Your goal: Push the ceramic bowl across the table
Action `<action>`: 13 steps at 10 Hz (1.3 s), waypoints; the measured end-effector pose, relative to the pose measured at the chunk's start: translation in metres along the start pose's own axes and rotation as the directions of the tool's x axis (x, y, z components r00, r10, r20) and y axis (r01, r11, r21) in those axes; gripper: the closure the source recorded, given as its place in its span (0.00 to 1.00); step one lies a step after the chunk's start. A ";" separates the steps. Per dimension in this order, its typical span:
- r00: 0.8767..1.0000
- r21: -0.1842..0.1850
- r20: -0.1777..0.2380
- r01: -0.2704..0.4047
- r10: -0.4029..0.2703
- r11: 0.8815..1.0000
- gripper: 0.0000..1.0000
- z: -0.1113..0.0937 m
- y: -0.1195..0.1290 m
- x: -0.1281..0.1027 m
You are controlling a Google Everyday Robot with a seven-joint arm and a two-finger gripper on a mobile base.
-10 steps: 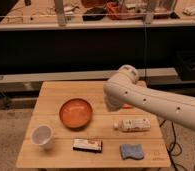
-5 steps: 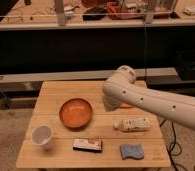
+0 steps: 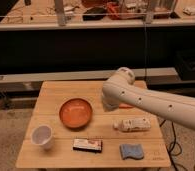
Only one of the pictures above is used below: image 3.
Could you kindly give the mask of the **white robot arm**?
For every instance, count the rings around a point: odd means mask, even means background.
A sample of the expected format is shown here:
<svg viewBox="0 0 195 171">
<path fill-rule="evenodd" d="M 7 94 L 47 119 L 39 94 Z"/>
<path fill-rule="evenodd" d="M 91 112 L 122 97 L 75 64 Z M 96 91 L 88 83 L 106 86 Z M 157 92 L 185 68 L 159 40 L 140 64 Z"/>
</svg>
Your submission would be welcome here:
<svg viewBox="0 0 195 171">
<path fill-rule="evenodd" d="M 195 131 L 195 98 L 134 86 L 135 75 L 127 67 L 116 70 L 102 85 L 107 111 L 125 103 Z"/>
</svg>

